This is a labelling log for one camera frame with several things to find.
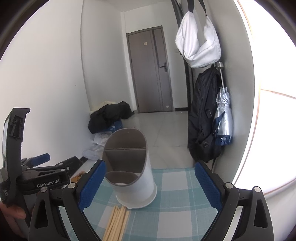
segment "umbrella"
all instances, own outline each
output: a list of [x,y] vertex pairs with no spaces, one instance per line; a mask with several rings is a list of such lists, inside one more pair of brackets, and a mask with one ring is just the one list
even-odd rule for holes
[[224,146],[230,145],[232,141],[233,120],[230,108],[230,96],[227,87],[224,87],[221,62],[216,63],[216,67],[220,69],[222,87],[217,95],[216,102],[218,104],[217,111],[214,116],[213,130],[215,136],[215,144]]

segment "blue gripper pad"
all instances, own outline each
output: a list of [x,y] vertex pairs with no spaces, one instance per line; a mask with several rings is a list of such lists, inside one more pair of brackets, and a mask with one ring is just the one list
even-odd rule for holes
[[43,155],[33,157],[30,162],[32,166],[36,167],[43,163],[48,162],[49,160],[50,160],[50,155],[48,153],[45,153]]
[[86,173],[86,174],[90,174],[90,177],[87,180],[86,184],[83,186],[82,190],[80,191],[78,207],[81,211],[83,211],[85,208],[91,205],[91,202],[94,196],[96,195],[106,174],[105,162],[102,160],[98,160],[97,162],[100,162],[99,165],[96,167],[96,164],[95,164],[92,167],[92,169],[89,171],[89,173]]
[[202,165],[197,162],[195,164],[195,176],[202,187],[207,199],[209,200],[212,207],[218,211],[222,209],[221,194],[219,189],[214,184],[213,180],[207,174],[206,170]]

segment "ceiling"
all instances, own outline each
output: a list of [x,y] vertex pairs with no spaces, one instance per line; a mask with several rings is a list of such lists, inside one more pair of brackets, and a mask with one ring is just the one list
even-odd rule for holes
[[149,6],[158,2],[169,0],[105,0],[121,12],[126,12],[135,8]]

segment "gray door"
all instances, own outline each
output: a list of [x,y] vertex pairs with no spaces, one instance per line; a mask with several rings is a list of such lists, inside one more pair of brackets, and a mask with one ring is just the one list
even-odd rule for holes
[[172,111],[165,43],[160,28],[128,36],[139,112]]

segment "plaid tablecloth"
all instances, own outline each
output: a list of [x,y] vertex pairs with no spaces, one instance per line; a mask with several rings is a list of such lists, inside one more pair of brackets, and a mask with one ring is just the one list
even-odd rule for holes
[[[194,168],[153,169],[157,185],[155,200],[145,208],[131,210],[123,241],[201,240],[217,215],[200,184]],[[113,206],[121,204],[104,179],[95,198],[84,213],[103,238]],[[64,208],[61,214],[71,240],[77,237]]]

